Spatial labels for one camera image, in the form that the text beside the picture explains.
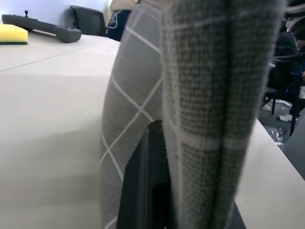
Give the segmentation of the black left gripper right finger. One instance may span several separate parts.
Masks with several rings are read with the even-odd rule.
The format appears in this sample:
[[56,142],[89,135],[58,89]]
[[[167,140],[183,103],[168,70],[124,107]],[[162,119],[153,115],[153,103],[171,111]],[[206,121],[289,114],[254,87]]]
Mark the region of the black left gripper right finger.
[[240,211],[235,202],[231,213],[231,229],[246,229]]

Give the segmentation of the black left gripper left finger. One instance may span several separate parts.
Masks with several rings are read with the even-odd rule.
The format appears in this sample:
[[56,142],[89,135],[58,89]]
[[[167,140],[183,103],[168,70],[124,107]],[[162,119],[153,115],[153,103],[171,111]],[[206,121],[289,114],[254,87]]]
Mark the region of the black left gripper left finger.
[[161,120],[147,126],[125,167],[116,229],[176,229]]

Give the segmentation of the grey plaid fabric pouch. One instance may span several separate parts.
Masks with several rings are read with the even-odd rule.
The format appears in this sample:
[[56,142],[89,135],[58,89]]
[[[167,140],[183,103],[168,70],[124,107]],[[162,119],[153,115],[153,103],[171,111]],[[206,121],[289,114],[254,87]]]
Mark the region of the grey plaid fabric pouch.
[[141,0],[104,99],[101,229],[118,225],[126,165],[163,123],[177,229],[225,229],[286,0]]

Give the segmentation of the crinkled clear plastic wrap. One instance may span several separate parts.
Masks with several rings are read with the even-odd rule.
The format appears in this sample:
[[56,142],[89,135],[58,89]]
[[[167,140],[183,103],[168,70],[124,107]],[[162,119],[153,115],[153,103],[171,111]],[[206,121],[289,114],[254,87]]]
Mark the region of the crinkled clear plastic wrap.
[[283,132],[281,128],[272,126],[264,126],[264,128],[278,146],[283,145]]

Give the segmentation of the person in navy garment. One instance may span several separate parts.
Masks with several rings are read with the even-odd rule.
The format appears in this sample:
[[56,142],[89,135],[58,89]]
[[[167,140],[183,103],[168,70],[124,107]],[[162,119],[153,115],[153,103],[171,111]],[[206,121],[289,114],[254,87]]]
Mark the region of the person in navy garment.
[[138,2],[139,0],[112,0],[110,4],[112,16],[106,28],[106,37],[121,41],[129,15]]

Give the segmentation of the seated person in dark clothes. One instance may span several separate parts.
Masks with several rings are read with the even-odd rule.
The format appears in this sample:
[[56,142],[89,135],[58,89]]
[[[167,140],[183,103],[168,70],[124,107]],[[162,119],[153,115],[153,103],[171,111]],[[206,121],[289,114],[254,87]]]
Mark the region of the seated person in dark clothes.
[[[293,34],[287,31],[286,22],[281,21],[281,27],[277,40],[275,42],[274,56],[290,56],[299,53],[299,49],[296,44],[295,37]],[[297,78],[292,76],[290,73],[294,72],[301,74],[302,86],[305,86],[305,62],[302,63],[282,63],[277,67],[273,68],[268,76],[267,86],[274,89],[282,89],[285,86],[295,83]],[[294,111],[297,111],[297,117],[300,116],[300,112],[305,108],[305,99],[299,100],[299,105],[296,107],[292,105],[289,113],[278,116],[278,120],[282,122],[291,122]]]

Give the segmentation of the black office chair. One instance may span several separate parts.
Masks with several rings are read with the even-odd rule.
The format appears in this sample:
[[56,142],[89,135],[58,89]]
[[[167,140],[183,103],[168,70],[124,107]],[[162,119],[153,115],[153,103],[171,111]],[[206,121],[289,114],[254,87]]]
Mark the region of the black office chair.
[[74,16],[73,26],[79,29],[84,35],[104,36],[106,26],[104,15],[101,11],[71,5],[72,13]]

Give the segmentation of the dark grey handheld controller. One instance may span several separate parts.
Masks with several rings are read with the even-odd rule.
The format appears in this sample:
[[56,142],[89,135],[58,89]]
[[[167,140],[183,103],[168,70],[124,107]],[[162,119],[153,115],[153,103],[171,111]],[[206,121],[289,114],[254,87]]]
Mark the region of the dark grey handheld controller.
[[81,31],[75,26],[66,27],[58,26],[51,23],[42,22],[38,19],[33,19],[28,16],[28,11],[25,10],[25,16],[15,14],[3,14],[2,22],[21,27],[25,30],[41,31],[55,35],[55,37],[63,43],[77,42],[81,38]]

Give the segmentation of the yellow sponge with green base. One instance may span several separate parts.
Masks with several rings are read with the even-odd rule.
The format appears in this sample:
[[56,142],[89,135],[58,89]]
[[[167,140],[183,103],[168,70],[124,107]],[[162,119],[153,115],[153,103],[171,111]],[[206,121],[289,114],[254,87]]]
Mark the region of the yellow sponge with green base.
[[0,45],[26,45],[28,31],[15,25],[0,24]]

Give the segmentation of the black metal frame chair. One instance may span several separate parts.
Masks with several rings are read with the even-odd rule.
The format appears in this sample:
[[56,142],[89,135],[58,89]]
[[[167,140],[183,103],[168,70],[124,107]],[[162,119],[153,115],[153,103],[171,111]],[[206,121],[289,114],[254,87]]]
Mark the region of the black metal frame chair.
[[302,78],[302,63],[305,62],[305,52],[290,56],[274,57],[270,64],[268,83],[260,107],[272,102],[271,115],[275,113],[275,101],[283,100],[292,104],[290,135],[295,130],[299,118],[300,103],[305,99],[300,98],[301,87],[305,86]]

